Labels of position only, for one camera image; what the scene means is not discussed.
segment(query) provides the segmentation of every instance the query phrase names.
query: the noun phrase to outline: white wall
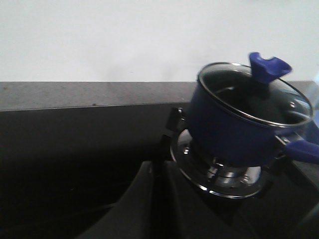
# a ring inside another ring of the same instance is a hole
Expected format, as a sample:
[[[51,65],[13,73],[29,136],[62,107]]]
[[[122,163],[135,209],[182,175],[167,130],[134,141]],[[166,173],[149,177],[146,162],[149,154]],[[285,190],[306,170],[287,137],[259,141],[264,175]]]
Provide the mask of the white wall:
[[[319,0],[1,0],[0,81],[193,81],[259,51],[319,70]]]

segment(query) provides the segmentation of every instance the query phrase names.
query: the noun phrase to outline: metal burner base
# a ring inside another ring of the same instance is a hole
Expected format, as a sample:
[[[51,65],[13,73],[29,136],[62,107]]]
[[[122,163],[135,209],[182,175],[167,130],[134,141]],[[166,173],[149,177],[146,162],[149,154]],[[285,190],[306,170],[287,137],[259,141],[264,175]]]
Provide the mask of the metal burner base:
[[[234,167],[217,157],[203,157],[187,129],[172,138],[170,153],[183,175],[211,194],[233,199],[255,195],[262,189],[260,167]]]

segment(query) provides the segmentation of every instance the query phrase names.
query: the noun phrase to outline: saucepan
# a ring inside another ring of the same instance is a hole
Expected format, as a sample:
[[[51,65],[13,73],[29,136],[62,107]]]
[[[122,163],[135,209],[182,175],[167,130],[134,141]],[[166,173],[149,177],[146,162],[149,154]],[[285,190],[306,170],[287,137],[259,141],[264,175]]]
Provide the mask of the saucepan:
[[[249,55],[251,67],[219,62],[198,73],[187,112],[193,140],[235,166],[261,166],[279,152],[319,163],[319,145],[302,138],[313,120],[310,101],[280,79],[292,68],[283,60]]]

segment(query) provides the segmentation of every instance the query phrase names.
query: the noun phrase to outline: gas stove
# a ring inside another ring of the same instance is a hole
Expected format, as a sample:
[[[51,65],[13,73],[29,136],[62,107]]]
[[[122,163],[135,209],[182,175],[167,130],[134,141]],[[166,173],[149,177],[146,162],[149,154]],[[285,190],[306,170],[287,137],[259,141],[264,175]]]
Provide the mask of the gas stove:
[[[1,238],[318,238],[319,167],[207,166],[183,124],[195,83],[2,84],[22,100],[0,112]]]

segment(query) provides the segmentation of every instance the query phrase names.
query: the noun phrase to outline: blue silicone knob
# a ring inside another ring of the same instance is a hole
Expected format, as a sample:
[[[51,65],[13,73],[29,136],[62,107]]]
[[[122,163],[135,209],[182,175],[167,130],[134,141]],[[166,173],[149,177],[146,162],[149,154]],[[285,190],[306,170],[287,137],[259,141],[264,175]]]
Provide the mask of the blue silicone knob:
[[[291,66],[283,60],[277,57],[263,59],[259,52],[250,53],[249,60],[253,79],[264,84],[268,84],[292,70]]]

